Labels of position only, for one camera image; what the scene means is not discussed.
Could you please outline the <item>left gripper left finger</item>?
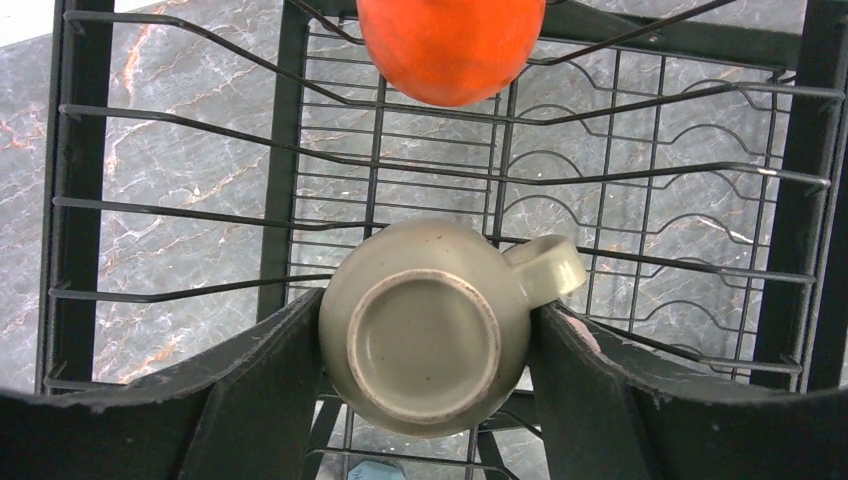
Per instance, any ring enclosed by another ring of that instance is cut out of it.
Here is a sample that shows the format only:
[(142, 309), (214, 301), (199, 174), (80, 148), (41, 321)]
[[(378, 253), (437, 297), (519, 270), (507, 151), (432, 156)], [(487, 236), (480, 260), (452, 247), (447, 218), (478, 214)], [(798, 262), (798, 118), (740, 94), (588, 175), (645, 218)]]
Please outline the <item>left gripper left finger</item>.
[(123, 387), (1, 395), (5, 479), (297, 479), (322, 374), (311, 290)]

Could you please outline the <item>beige grey mug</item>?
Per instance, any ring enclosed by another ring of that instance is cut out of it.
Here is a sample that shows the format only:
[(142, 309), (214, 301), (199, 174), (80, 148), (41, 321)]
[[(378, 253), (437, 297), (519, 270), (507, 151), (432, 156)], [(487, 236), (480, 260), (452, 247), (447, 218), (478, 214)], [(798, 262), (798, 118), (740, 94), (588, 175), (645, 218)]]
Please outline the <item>beige grey mug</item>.
[(424, 438), (459, 433), (515, 389), (532, 311), (586, 279), (563, 235), (502, 251), (446, 219), (392, 224), (343, 260), (323, 294), (318, 332), (327, 374), (374, 425)]

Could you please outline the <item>blue ribbed mug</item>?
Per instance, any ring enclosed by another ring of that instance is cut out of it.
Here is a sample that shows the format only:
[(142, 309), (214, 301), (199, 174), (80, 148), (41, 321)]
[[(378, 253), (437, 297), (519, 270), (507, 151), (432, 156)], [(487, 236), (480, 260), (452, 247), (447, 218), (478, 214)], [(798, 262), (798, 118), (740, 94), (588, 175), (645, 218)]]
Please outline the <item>blue ribbed mug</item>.
[(348, 480), (406, 480), (406, 476), (398, 466), (376, 462), (362, 461), (347, 474)]

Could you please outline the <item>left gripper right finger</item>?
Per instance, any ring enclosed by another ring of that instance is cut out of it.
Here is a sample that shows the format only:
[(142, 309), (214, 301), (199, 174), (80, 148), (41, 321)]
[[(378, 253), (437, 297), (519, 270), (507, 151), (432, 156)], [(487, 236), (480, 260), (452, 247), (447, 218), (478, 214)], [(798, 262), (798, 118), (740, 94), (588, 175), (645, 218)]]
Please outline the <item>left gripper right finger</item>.
[(746, 385), (658, 357), (553, 306), (529, 369), (554, 479), (843, 479), (847, 393)]

